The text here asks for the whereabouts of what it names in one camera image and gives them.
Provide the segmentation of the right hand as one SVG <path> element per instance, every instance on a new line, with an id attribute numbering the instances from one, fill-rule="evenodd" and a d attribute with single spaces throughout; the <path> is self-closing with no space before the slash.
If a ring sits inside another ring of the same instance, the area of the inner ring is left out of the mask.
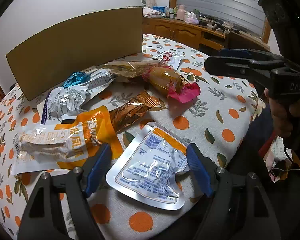
<path id="1" fill-rule="evenodd" d="M 266 88 L 264 93 L 269 100 L 270 112 L 277 135 L 282 138 L 287 138 L 290 135 L 300 136 L 300 100 L 294 105 L 290 105 L 287 111 L 278 100 L 270 97 L 269 89 Z"/>

